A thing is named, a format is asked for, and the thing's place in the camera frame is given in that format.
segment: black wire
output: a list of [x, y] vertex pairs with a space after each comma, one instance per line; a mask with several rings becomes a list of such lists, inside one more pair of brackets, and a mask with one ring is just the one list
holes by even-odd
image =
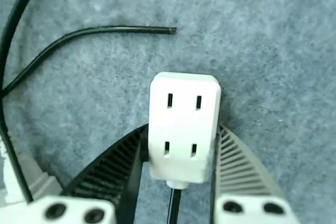
[[172, 189], [170, 193], [169, 208], [167, 224], [176, 224], [179, 216], [178, 210], [180, 208], [181, 190]]
[[36, 70], [53, 52], [66, 43], [84, 35], [98, 33], [142, 33], [142, 34], [176, 34], [176, 27], [150, 27], [150, 26], [99, 26], [77, 30], [62, 36], [46, 47], [34, 60], [3, 89], [2, 97], [7, 96], [19, 86], [34, 70]]
[[[3, 80], [4, 80], [4, 75], [5, 75], [5, 66], [6, 66], [10, 44], [12, 42], [12, 39], [13, 39], [15, 30], [16, 30], [16, 27], [21, 18], [21, 15], [24, 12], [28, 2], [29, 0], [16, 0], [11, 10], [11, 14], [9, 15], [7, 23], [4, 27], [3, 33], [2, 33], [2, 37], [0, 40], [0, 85], [1, 87], [3, 85]], [[17, 181], [21, 187], [23, 195], [27, 202], [31, 202], [33, 201], [32, 194], [30, 193], [29, 187], [27, 185], [27, 181], [23, 175], [20, 164], [17, 160], [17, 156], [15, 154], [13, 145], [8, 136], [8, 129], [7, 129], [7, 125], [6, 125], [5, 117], [4, 117], [2, 97], [3, 96], [1, 95], [0, 97], [0, 135], [2, 137], [2, 141], [4, 142], [6, 146], [8, 157], [13, 165], [13, 170], [16, 175]]]

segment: outlet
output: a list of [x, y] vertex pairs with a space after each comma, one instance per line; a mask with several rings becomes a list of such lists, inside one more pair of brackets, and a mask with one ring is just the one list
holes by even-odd
[[150, 87], [150, 174], [203, 183], [216, 136], [221, 87], [205, 74], [162, 72]]

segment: gray carpet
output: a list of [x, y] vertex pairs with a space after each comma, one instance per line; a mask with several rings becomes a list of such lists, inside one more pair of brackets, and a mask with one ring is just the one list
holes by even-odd
[[[0, 30], [14, 0], [0, 0]], [[336, 0], [32, 0], [8, 84], [63, 34], [95, 25], [177, 26], [177, 36], [72, 42], [9, 95], [12, 135], [66, 185], [148, 121], [160, 71], [209, 73], [220, 120], [261, 159], [302, 223], [336, 223]], [[179, 223], [207, 223], [209, 183], [183, 192]], [[165, 223], [169, 189], [143, 172], [135, 223]]]

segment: plug adapter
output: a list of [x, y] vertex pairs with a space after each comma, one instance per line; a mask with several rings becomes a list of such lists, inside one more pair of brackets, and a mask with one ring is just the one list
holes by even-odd
[[210, 75], [161, 72], [150, 87], [150, 174], [184, 189], [206, 180], [221, 87]]

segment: white power strip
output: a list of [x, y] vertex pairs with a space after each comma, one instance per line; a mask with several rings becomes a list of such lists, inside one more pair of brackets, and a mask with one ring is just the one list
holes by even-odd
[[[17, 150], [15, 151], [34, 199], [39, 199], [46, 195], [58, 195], [62, 191], [57, 179], [43, 172], [33, 158]], [[5, 145], [1, 139], [0, 153], [4, 159], [3, 177], [5, 184], [5, 188], [0, 190], [0, 209], [16, 204], [25, 204], [23, 193], [13, 171]]]
[[203, 183], [216, 136], [221, 87], [206, 74], [161, 72], [150, 88], [150, 174], [174, 189]]

